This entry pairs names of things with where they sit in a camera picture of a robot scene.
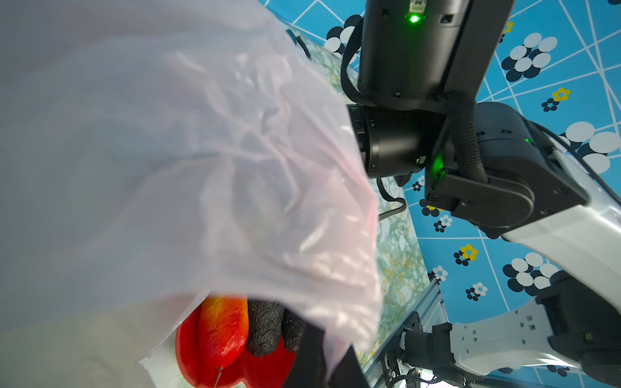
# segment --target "green led light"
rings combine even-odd
[[[437,181],[441,181],[444,178],[444,159],[442,152],[438,155],[438,157],[433,161],[431,166],[431,176],[434,177]]]

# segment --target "braided cable sleeve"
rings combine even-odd
[[[341,88],[343,88],[343,93],[345,93],[345,95],[349,97],[350,100],[357,104],[364,106],[378,106],[373,101],[365,99],[356,89],[356,87],[351,83],[351,80],[347,75],[347,67],[349,66],[349,62],[362,44],[362,28],[364,21],[365,19],[362,18],[362,20],[360,20],[356,27],[353,29],[349,41],[347,42],[347,46],[345,47],[345,52],[343,53],[343,60],[341,62]]]
[[[476,139],[476,121],[473,98],[462,92],[445,94],[448,111],[448,131],[455,144],[455,160],[459,166],[460,176],[473,181],[487,183],[487,174],[483,168],[481,151]]]

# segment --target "black cable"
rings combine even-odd
[[[542,127],[541,125],[537,124],[537,123],[533,123],[535,124],[535,126],[537,128],[539,128],[540,131],[542,131],[543,133],[545,133],[546,135],[550,136],[551,138],[553,138],[554,140],[556,140],[557,143],[559,143],[560,145],[562,145],[565,150],[567,150],[567,152],[569,152],[576,160],[578,160],[578,162],[580,163],[580,165],[582,165],[582,167],[584,167],[584,169],[586,169],[586,171],[591,175],[591,178],[593,178],[593,180],[595,180],[595,182],[597,182],[600,186],[602,186],[602,188],[604,189],[604,191],[606,193],[608,193],[608,195],[610,197],[612,197],[612,199],[619,205],[621,206],[621,198],[617,195],[616,192],[614,192],[610,186],[608,186],[606,184],[606,182],[604,182],[604,180],[595,172],[593,171],[593,169],[591,168],[591,166],[588,165],[588,163],[586,163],[584,160],[582,160],[582,158],[578,155],[578,153],[576,153],[574,150],[572,150],[569,146],[567,146],[567,143],[565,143],[563,141],[563,139],[561,139],[560,136],[558,136],[557,134],[555,134],[554,132],[552,132],[551,130]]]
[[[397,384],[397,382],[399,382],[401,380],[418,381],[418,382],[424,382],[425,384],[435,384],[437,382],[442,381],[442,379],[437,379],[437,378],[436,379],[431,379],[431,380],[425,380],[425,379],[421,379],[418,376],[410,376],[408,374],[404,374],[404,375],[392,378],[390,380],[390,382],[386,385],[386,388],[394,387],[394,385]]]
[[[308,59],[312,60],[311,52],[309,51],[309,48],[306,47],[306,43],[304,43],[304,41],[302,40],[302,38],[299,35],[296,37],[296,42],[300,45],[300,47],[302,47],[302,50],[304,50],[304,53],[306,54],[306,57]]]
[[[476,101],[463,92],[445,94],[448,115],[448,131],[455,144],[455,160],[459,174],[473,181],[487,183],[481,151],[476,138],[474,117]]]
[[[362,44],[362,28],[364,21],[365,18],[363,17],[362,20],[358,22],[356,27],[354,27],[350,38],[347,41],[347,46],[345,46],[345,52],[343,52],[343,60],[341,62],[341,88],[343,88],[343,93],[345,93],[350,100],[357,104],[365,106],[378,106],[375,102],[365,99],[356,87],[354,87],[349,79],[349,76],[347,75],[349,62]]]
[[[378,183],[378,189],[379,189],[379,193],[381,194],[382,198],[385,201],[388,202],[398,202],[401,204],[401,206],[399,206],[396,209],[392,209],[389,210],[387,212],[383,212],[382,214],[379,215],[379,220],[382,221],[392,215],[395,214],[399,214],[402,211],[407,209],[407,204],[406,204],[406,199],[405,198],[393,198],[390,194],[388,194],[388,192],[386,191],[386,188],[384,187],[384,184],[382,183],[382,179],[378,178],[377,179],[377,183]]]

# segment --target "red bell pepper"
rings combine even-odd
[[[214,388],[218,369],[207,366],[199,349],[200,307],[177,329],[176,355],[181,374],[196,388]],[[231,388],[243,382],[248,388],[282,388],[296,355],[284,349],[283,340],[269,356],[254,357],[244,348],[240,356],[223,368],[219,388]]]

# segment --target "plastic bag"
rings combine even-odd
[[[372,342],[376,198],[264,7],[39,0],[0,24],[0,332],[217,290]]]

